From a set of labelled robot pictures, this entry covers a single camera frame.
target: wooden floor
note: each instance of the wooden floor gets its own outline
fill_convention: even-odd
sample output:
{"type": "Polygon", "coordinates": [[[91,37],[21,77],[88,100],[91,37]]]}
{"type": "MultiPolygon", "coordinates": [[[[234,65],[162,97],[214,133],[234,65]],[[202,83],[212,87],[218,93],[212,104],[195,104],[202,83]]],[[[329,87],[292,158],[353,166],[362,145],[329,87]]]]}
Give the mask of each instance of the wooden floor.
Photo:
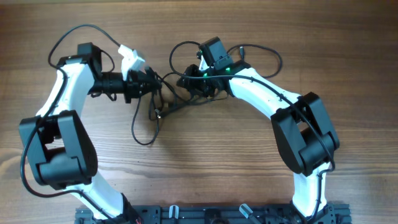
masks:
{"type": "MultiPolygon", "coordinates": [[[[0,6],[0,223],[72,223],[81,205],[71,195],[42,199],[23,188],[18,124],[36,114],[52,89],[50,49],[82,23],[96,24],[139,49],[160,74],[170,71],[169,53],[184,40],[218,36],[226,47],[251,43],[278,50],[284,68],[271,81],[292,92],[320,95],[340,138],[337,169],[326,180],[327,199],[349,203],[353,223],[398,223],[398,4],[393,1],[0,6]]],[[[89,28],[68,36],[53,62],[75,54],[77,44],[84,42],[109,52],[119,67],[117,47],[89,28]]],[[[196,51],[195,46],[181,47],[175,53],[176,69],[198,64],[196,51]]],[[[246,52],[260,74],[276,69],[271,54],[246,52]]],[[[104,61],[108,68],[108,59],[104,61]]],[[[81,118],[96,147],[99,171],[133,205],[291,200],[292,172],[277,152],[271,123],[249,104],[229,98],[185,108],[165,118],[156,142],[145,147],[130,133],[137,101],[126,105],[119,98],[88,97],[81,118]]],[[[146,113],[139,112],[136,124],[142,140],[154,133],[146,113]]]]}

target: brown floor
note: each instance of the brown floor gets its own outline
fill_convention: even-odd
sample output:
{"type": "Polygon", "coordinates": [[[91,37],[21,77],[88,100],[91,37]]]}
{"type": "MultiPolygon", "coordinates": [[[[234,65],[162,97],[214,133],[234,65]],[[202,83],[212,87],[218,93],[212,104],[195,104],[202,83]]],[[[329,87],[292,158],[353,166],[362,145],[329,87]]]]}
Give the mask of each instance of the brown floor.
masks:
{"type": "MultiPolygon", "coordinates": [[[[22,187],[17,129],[22,118],[35,115],[52,89],[55,71],[47,65],[49,50],[64,32],[82,23],[99,25],[120,43],[144,52],[160,74],[170,71],[169,53],[184,40],[219,36],[226,47],[254,43],[278,50],[284,68],[271,81],[289,91],[319,94],[340,137],[337,170],[326,181],[327,199],[349,203],[353,223],[397,223],[397,12],[393,1],[0,6],[0,223],[71,223],[80,206],[70,195],[42,199],[22,187]]],[[[83,42],[109,52],[119,67],[117,48],[93,29],[67,37],[53,62],[75,54],[83,42]]],[[[196,50],[185,46],[176,52],[176,69],[198,63],[196,50]]],[[[275,70],[271,54],[246,52],[260,74],[275,70]]],[[[135,107],[136,100],[126,105],[122,96],[115,103],[104,96],[88,97],[82,115],[100,172],[132,204],[291,200],[292,172],[280,159],[271,124],[247,103],[229,98],[185,108],[163,120],[158,139],[149,147],[131,137],[135,107]]],[[[154,123],[141,110],[138,138],[148,140],[153,131],[154,123]]]]}

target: brown background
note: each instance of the brown background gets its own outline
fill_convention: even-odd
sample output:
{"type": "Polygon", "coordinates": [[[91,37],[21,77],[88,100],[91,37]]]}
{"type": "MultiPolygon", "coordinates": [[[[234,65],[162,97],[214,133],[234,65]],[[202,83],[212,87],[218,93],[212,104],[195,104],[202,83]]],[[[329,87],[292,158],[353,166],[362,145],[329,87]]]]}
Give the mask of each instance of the brown background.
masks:
{"type": "MultiPolygon", "coordinates": [[[[271,81],[292,92],[319,94],[340,137],[337,170],[326,181],[327,199],[349,203],[354,223],[397,223],[397,12],[394,1],[0,6],[0,223],[71,223],[81,205],[71,195],[42,199],[22,187],[17,128],[22,118],[35,115],[52,89],[55,70],[47,65],[49,50],[64,32],[82,23],[96,24],[120,43],[144,52],[160,74],[170,71],[169,53],[184,40],[218,36],[226,47],[245,42],[278,50],[284,68],[271,81]]],[[[119,67],[117,47],[89,28],[68,36],[53,61],[75,54],[76,45],[84,42],[109,52],[119,67]]],[[[196,50],[181,47],[175,53],[176,69],[198,63],[196,50]]],[[[246,52],[260,74],[275,70],[271,54],[246,52]]],[[[108,59],[104,61],[108,68],[108,59]]],[[[165,118],[156,142],[144,147],[130,133],[136,100],[125,105],[119,98],[110,102],[105,96],[88,97],[81,118],[96,147],[100,172],[132,204],[291,200],[292,173],[279,157],[271,124],[247,103],[229,98],[185,108],[165,118]]],[[[147,101],[136,126],[143,140],[154,131],[146,116],[147,101]]]]}

